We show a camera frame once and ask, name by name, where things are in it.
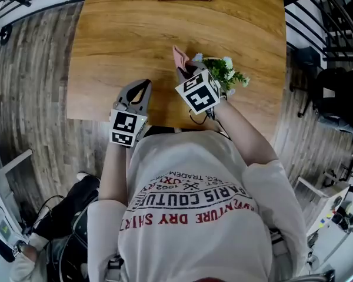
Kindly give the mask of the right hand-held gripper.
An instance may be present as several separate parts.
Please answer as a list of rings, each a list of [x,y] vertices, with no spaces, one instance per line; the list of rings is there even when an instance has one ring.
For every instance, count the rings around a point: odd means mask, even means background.
[[[196,115],[227,99],[219,82],[202,62],[188,61],[187,71],[179,66],[176,71],[179,85],[175,90]]]

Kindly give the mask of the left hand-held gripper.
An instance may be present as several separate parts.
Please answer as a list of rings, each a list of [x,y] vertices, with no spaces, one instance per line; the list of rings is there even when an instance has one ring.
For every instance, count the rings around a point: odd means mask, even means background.
[[[127,105],[138,109],[147,109],[152,92],[150,80],[135,80],[123,87],[110,113],[109,141],[111,143],[133,147],[144,134],[148,117]]]

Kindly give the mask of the pink cloth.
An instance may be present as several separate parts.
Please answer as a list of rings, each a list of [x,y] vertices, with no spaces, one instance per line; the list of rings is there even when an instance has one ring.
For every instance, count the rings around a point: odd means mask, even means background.
[[[174,63],[177,68],[181,68],[183,71],[187,71],[185,65],[189,62],[189,57],[185,54],[185,52],[181,51],[179,47],[174,45],[172,47],[172,53],[174,56]]]

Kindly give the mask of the flowering plant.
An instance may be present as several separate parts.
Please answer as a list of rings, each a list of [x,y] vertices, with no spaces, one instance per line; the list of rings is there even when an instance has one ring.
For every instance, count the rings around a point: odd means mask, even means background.
[[[250,77],[234,68],[232,59],[228,56],[223,58],[205,58],[202,53],[197,53],[192,61],[200,62],[210,71],[211,75],[219,82],[222,91],[231,96],[235,93],[236,85],[247,87]]]

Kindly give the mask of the person's left forearm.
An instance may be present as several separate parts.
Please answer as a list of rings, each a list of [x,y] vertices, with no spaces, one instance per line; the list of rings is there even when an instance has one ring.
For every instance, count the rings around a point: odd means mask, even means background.
[[[109,142],[99,186],[99,200],[115,200],[128,205],[126,148]]]

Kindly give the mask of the person's right forearm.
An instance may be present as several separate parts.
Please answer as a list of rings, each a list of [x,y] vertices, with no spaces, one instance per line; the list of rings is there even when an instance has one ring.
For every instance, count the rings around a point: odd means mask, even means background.
[[[247,166],[255,163],[265,165],[277,160],[266,138],[227,100],[217,104],[214,113]]]

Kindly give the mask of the black floor box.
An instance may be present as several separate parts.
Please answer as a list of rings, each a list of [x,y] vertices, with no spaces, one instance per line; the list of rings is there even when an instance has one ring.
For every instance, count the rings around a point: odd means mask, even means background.
[[[291,56],[296,67],[303,73],[305,87],[303,88],[297,86],[294,82],[290,82],[289,89],[291,92],[295,89],[307,92],[321,68],[321,55],[313,47],[308,46],[292,50]]]

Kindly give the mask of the black round railing foot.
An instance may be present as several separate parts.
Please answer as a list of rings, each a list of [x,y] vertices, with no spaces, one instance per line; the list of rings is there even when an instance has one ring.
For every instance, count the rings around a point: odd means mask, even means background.
[[[12,33],[12,25],[3,26],[1,29],[1,39],[0,44],[6,45],[9,41],[10,35]]]

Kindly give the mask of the black office chair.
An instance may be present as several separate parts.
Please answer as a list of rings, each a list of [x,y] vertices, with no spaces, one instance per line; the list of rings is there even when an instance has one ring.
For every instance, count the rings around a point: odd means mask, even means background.
[[[307,102],[299,118],[303,117],[308,106],[312,106],[325,118],[341,119],[353,128],[353,69],[329,68],[315,77],[307,78]]]

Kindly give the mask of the person's white printed shirt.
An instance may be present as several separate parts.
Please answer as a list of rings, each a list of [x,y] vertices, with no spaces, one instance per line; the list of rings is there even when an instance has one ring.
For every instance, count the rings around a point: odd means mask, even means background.
[[[213,131],[151,135],[128,169],[127,206],[88,207],[88,276],[104,282],[274,282],[307,257],[301,207],[280,161],[247,166]]]

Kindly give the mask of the white side desk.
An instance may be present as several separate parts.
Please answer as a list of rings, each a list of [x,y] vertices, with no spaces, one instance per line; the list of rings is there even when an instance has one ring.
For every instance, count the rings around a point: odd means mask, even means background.
[[[28,149],[6,165],[2,164],[0,158],[0,239],[11,249],[18,241],[27,243],[28,237],[22,233],[19,207],[6,174],[31,155],[32,150]]]

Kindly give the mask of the white work desk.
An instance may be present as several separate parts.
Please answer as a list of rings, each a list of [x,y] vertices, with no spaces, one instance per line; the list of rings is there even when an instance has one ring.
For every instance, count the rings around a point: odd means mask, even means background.
[[[348,193],[349,184],[338,181],[330,187],[318,189],[300,176],[294,190],[304,216],[307,236],[310,236],[333,218]]]

